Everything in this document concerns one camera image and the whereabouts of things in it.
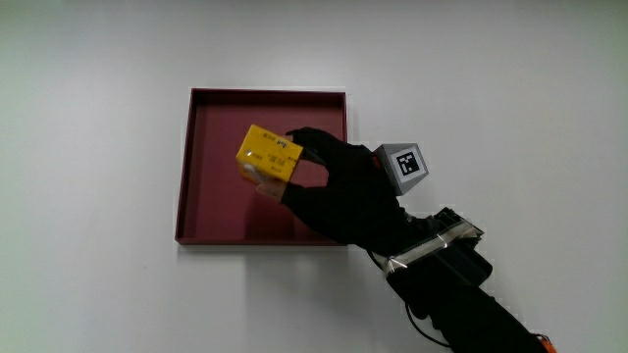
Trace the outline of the person's right hand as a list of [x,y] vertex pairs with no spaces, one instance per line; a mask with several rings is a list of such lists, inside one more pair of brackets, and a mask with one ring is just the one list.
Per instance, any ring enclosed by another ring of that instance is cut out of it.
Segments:
[[288,133],[306,157],[328,171],[327,184],[304,187],[268,180],[257,191],[278,200],[308,227],[342,244],[374,253],[400,253],[436,232],[432,219],[417,219],[399,205],[386,173],[363,145],[343,142],[329,133],[303,127]]

